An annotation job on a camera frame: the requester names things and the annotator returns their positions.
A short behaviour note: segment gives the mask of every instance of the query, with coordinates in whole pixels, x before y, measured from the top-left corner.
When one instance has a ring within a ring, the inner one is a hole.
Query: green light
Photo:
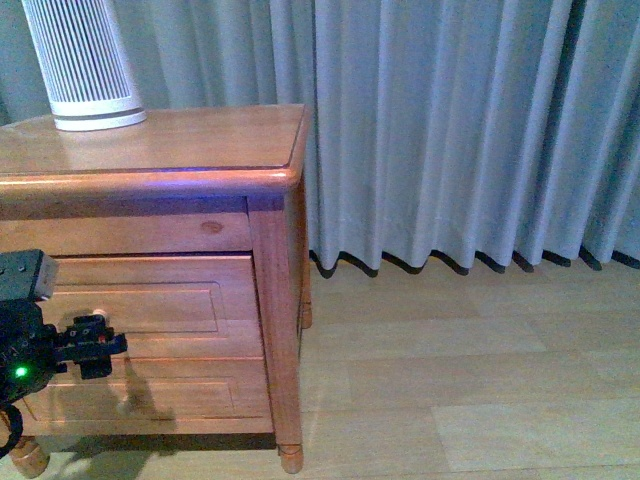
[[[29,373],[29,369],[26,367],[16,368],[16,378],[26,377],[27,373]]]

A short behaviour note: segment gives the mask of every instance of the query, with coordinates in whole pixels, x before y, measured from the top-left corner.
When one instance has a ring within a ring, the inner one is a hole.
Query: vertical vent slot
[[[24,2],[47,92],[55,102],[131,96],[100,0]]]

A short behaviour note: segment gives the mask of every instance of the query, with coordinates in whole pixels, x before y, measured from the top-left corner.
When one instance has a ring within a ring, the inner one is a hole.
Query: wood knot
[[[200,225],[200,228],[202,228],[205,233],[215,235],[216,233],[220,233],[224,226],[218,222],[204,222]]]

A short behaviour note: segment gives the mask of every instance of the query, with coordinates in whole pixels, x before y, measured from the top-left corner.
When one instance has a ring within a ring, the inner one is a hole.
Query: drawer panel
[[[59,330],[105,312],[133,358],[263,355],[248,255],[61,259],[40,306]]]
[[[78,367],[25,397],[36,422],[268,417],[264,362],[114,360],[110,377],[82,381]]]
[[[242,197],[0,205],[0,250],[50,256],[249,251]]]

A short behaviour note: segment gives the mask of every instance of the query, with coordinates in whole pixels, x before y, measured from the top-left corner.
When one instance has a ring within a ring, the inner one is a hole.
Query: cabinet top
[[[300,180],[304,105],[151,110],[137,125],[57,130],[47,115],[0,128],[3,198],[284,192]]]

